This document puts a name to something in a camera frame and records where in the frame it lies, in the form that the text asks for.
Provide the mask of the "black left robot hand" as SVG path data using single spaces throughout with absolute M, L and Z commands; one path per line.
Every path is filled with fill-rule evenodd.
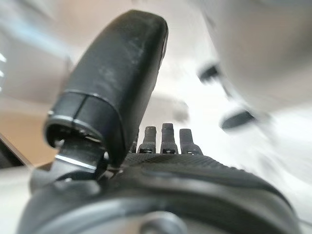
M 19 234 L 298 234 L 274 186 L 203 155 L 190 129 L 139 125 L 168 38 L 166 21 L 130 10 L 84 53 L 47 116 L 58 150 L 30 179 Z

